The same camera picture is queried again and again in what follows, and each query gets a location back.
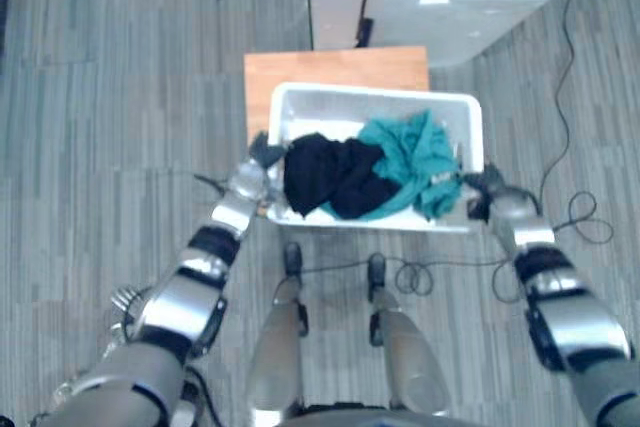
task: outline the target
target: white plastic basket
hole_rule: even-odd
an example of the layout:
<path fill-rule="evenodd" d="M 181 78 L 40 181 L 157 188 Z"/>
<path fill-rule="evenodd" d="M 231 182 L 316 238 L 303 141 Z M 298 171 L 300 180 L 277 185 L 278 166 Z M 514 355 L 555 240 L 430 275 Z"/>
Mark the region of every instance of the white plastic basket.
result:
<path fill-rule="evenodd" d="M 481 172 L 484 166 L 482 113 L 478 101 L 466 94 L 284 83 L 273 92 L 269 143 L 287 145 L 314 132 L 329 139 L 345 140 L 356 137 L 371 119 L 404 118 L 427 109 L 447 131 L 462 170 Z M 284 162 L 280 161 L 269 174 L 276 190 L 282 192 Z M 284 225 L 465 233 L 477 225 L 466 215 L 467 200 L 473 196 L 473 191 L 463 187 L 454 210 L 440 219 L 427 220 L 409 207 L 384 219 L 359 221 L 335 219 L 320 209 L 303 218 L 291 210 L 282 194 L 268 210 L 267 217 Z"/>

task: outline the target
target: teal cloth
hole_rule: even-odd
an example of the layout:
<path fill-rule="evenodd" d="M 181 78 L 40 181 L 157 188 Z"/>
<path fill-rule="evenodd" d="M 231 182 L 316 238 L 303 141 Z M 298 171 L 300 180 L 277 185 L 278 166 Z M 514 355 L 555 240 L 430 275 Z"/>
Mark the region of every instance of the teal cloth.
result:
<path fill-rule="evenodd" d="M 428 219 L 451 211 L 460 196 L 458 176 L 431 183 L 434 175 L 458 172 L 449 139 L 425 111 L 409 119 L 374 119 L 360 133 L 365 144 L 379 145 L 385 153 L 373 167 L 380 177 L 394 180 L 400 191 L 377 209 L 360 217 L 374 220 L 414 205 Z"/>

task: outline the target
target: black wire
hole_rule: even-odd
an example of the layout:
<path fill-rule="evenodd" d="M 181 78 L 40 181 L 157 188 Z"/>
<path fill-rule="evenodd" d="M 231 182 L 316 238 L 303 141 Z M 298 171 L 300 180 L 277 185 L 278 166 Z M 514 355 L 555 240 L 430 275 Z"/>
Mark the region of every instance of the black wire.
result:
<path fill-rule="evenodd" d="M 564 130 L 564 146 L 560 151 L 560 154 L 551 162 L 545 169 L 542 174 L 542 180 L 540 181 L 540 189 L 538 191 L 538 200 L 540 202 L 540 208 L 544 209 L 544 188 L 547 184 L 547 179 L 553 169 L 564 159 L 569 151 L 569 147 L 571 146 L 571 128 L 569 127 L 569 122 L 567 121 L 567 117 L 562 110 L 562 106 L 560 105 L 560 94 L 562 93 L 562 88 L 567 80 L 569 72 L 571 71 L 571 67 L 573 67 L 573 63 L 576 59 L 576 49 L 573 45 L 573 41 L 571 40 L 571 36 L 569 35 L 569 28 L 567 26 L 567 18 L 569 14 L 569 7 L 571 7 L 571 0 L 567 0 L 564 6 L 564 11 L 562 13 L 562 32 L 564 34 L 564 38 L 567 42 L 567 46 L 569 47 L 569 60 L 565 65 L 562 74 L 560 75 L 560 80 L 558 81 L 558 85 L 556 86 L 556 90 L 553 95 L 554 104 L 556 107 L 556 111 L 558 112 L 558 116 L 560 117 L 560 121 L 562 123 L 562 128 Z"/>
<path fill-rule="evenodd" d="M 491 289 L 495 298 L 499 302 L 503 302 L 505 304 L 513 304 L 518 302 L 521 298 L 520 292 L 518 292 L 514 296 L 504 296 L 502 295 L 497 288 L 497 275 L 505 265 L 508 264 L 507 259 L 499 259 L 499 260 L 491 260 L 491 261 L 480 261 L 480 262 L 467 262 L 467 261 L 457 261 L 457 260 L 432 260 L 428 262 L 418 262 L 413 260 L 407 260 L 402 257 L 386 257 L 383 254 L 380 254 L 387 261 L 395 262 L 398 265 L 396 272 L 393 276 L 394 287 L 398 292 L 404 295 L 416 295 L 418 297 L 427 297 L 433 292 L 434 288 L 434 279 L 433 274 L 431 272 L 431 267 L 434 266 L 454 266 L 454 267 L 491 267 L 496 266 L 493 271 L 492 280 L 491 280 Z M 347 264 L 340 265 L 331 265 L 325 267 L 314 267 L 311 269 L 304 269 L 300 271 L 300 275 L 306 274 L 317 274 L 323 272 L 336 272 L 347 269 L 352 269 L 355 267 L 361 267 L 363 265 L 367 265 L 369 259 L 358 260 L 355 262 L 349 262 Z M 278 282 L 275 288 L 274 298 L 278 295 L 278 291 L 280 287 L 290 280 L 292 277 L 284 277 Z"/>
<path fill-rule="evenodd" d="M 213 422 L 213 425 L 215 427 L 224 427 L 224 424 L 220 420 L 220 416 L 216 411 L 215 405 L 213 404 L 213 399 L 211 398 L 209 387 L 207 386 L 207 381 L 204 380 L 204 377 L 202 376 L 200 371 L 196 369 L 194 366 L 187 365 L 185 369 L 187 372 L 193 375 L 196 381 L 198 382 L 198 384 L 200 384 L 200 391 L 202 392 L 202 396 L 204 397 L 204 402 L 207 406 L 207 411 L 209 412 L 209 417 L 211 417 L 211 421 Z"/>
<path fill-rule="evenodd" d="M 562 93 L 562 89 L 566 83 L 567 77 L 571 71 L 571 67 L 575 62 L 576 58 L 576 50 L 573 44 L 573 40 L 571 39 L 571 35 L 569 33 L 568 27 L 568 14 L 569 8 L 571 7 L 572 0 L 566 0 L 564 11 L 562 13 L 562 33 L 564 35 L 565 41 L 567 43 L 567 47 L 569 48 L 569 60 L 567 61 L 564 69 L 562 70 L 562 74 L 560 75 L 560 80 L 558 81 L 558 85 L 556 86 L 556 90 L 553 96 L 556 112 L 558 113 L 558 117 L 560 117 L 560 121 L 562 123 L 562 128 L 565 134 L 565 143 L 560 151 L 560 154 L 551 162 L 544 170 L 542 174 L 542 180 L 540 181 L 540 189 L 538 194 L 539 200 L 539 209 L 540 213 L 543 212 L 544 209 L 544 188 L 546 186 L 547 180 L 549 179 L 549 175 L 553 172 L 553 170 L 558 166 L 558 164 L 567 156 L 569 152 L 569 148 L 571 147 L 571 127 L 569 126 L 569 122 L 567 117 L 562 110 L 562 104 L 560 103 L 560 94 Z M 591 208 L 583 215 L 576 215 L 575 213 L 575 205 L 578 199 L 581 197 L 586 197 L 591 202 Z M 581 190 L 576 192 L 571 199 L 569 199 L 569 204 L 567 206 L 567 220 L 556 225 L 553 228 L 554 232 L 560 232 L 563 229 L 568 227 L 573 227 L 573 229 L 577 232 L 577 234 L 587 243 L 594 245 L 603 245 L 611 242 L 613 236 L 615 235 L 615 229 L 611 223 L 606 220 L 595 218 L 594 215 L 596 210 L 598 209 L 598 201 L 596 196 L 587 190 Z M 604 226 L 607 230 L 607 235 L 601 239 L 594 238 L 588 235 L 584 230 L 580 228 L 581 224 L 594 224 Z"/>
<path fill-rule="evenodd" d="M 209 187 L 213 187 L 220 196 L 223 196 L 227 190 L 224 187 L 225 180 L 212 179 L 202 174 L 193 174 L 193 178 L 207 184 Z"/>
<path fill-rule="evenodd" d="M 587 211 L 586 214 L 576 216 L 574 212 L 574 206 L 580 197 L 588 198 L 591 201 L 591 208 Z M 582 239 L 589 244 L 594 244 L 594 245 L 608 244 L 609 242 L 611 242 L 611 240 L 613 239 L 613 236 L 615 235 L 615 229 L 610 222 L 593 217 L 597 209 L 598 209 L 598 201 L 596 200 L 596 196 L 593 195 L 593 193 L 587 190 L 581 190 L 580 192 L 576 192 L 573 195 L 573 197 L 571 197 L 571 199 L 569 200 L 569 206 L 567 208 L 567 215 L 569 220 L 556 225 L 553 228 L 553 231 L 560 232 L 562 229 L 566 229 L 567 227 L 573 227 L 574 230 L 578 233 L 578 235 L 582 237 Z M 584 232 L 584 230 L 580 228 L 581 224 L 587 224 L 587 223 L 604 226 L 605 230 L 607 231 L 607 235 L 604 236 L 602 239 L 597 239 L 590 235 L 587 235 Z"/>

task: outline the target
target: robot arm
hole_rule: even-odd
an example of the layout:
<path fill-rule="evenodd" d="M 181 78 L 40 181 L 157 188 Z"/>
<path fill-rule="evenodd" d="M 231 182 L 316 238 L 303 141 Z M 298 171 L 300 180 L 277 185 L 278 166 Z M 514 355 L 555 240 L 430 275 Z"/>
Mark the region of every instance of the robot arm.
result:
<path fill-rule="evenodd" d="M 535 198 L 506 186 L 492 166 L 469 183 L 483 194 L 476 213 L 488 220 L 523 287 L 542 365 L 568 375 L 590 425 L 639 425 L 640 364 L 631 342 L 556 246 Z"/>
<path fill-rule="evenodd" d="M 268 195 L 266 170 L 282 155 L 258 137 L 229 180 L 210 219 L 191 238 L 178 267 L 150 291 L 128 343 L 70 384 L 68 400 L 43 427 L 175 425 L 188 361 L 215 340 L 227 300 L 222 291 L 251 220 Z"/>

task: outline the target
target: black cloth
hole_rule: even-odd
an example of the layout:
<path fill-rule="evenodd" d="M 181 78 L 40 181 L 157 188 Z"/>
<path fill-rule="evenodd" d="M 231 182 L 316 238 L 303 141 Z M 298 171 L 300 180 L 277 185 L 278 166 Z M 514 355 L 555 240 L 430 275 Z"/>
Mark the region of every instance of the black cloth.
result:
<path fill-rule="evenodd" d="M 393 197 L 400 185 L 373 172 L 384 152 L 358 139 L 330 141 L 310 134 L 293 141 L 284 159 L 284 193 L 303 216 L 329 202 L 343 219 L 356 219 Z"/>

